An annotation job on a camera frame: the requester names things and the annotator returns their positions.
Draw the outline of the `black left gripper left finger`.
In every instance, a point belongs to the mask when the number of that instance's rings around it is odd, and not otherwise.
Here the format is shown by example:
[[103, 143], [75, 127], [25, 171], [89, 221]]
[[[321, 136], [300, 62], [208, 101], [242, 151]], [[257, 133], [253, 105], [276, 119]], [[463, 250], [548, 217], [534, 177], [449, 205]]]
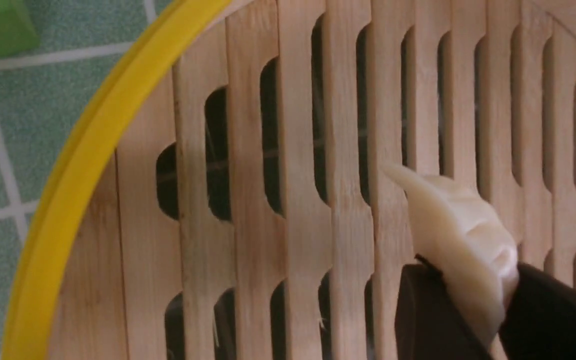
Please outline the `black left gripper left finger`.
[[421, 255], [404, 265], [394, 330], [400, 360], [489, 360], [448, 295], [442, 272]]

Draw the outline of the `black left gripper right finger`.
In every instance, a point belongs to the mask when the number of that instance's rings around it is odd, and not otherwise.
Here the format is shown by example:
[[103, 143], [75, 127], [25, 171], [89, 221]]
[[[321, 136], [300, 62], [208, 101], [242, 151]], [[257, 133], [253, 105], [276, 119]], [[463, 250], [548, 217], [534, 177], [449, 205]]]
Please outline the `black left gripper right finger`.
[[510, 360], [576, 360], [576, 290], [530, 264], [499, 330]]

